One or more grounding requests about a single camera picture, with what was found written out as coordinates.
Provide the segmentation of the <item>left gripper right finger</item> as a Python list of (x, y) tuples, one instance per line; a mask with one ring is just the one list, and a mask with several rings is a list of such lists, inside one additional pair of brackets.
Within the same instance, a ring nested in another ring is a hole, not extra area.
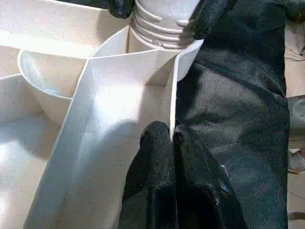
[(191, 130), (174, 134), (178, 222), (182, 229), (242, 229), (241, 205), (227, 172)]

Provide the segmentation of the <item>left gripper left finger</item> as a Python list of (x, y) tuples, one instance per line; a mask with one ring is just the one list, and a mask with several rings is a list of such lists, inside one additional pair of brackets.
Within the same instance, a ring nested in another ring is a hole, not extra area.
[(154, 121), (142, 132), (127, 172), (121, 228), (177, 228), (173, 145), (167, 124)]

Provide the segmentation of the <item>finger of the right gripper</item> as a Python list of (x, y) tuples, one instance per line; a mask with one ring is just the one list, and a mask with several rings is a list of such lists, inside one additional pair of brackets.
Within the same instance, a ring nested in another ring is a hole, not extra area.
[(135, 0), (102, 0), (109, 13), (121, 19), (128, 18), (134, 8)]
[(180, 0), (179, 7), (188, 18), (179, 20), (183, 32), (179, 35), (179, 46), (186, 47), (194, 40), (203, 40), (216, 26), (218, 21), (232, 10), (235, 0)]

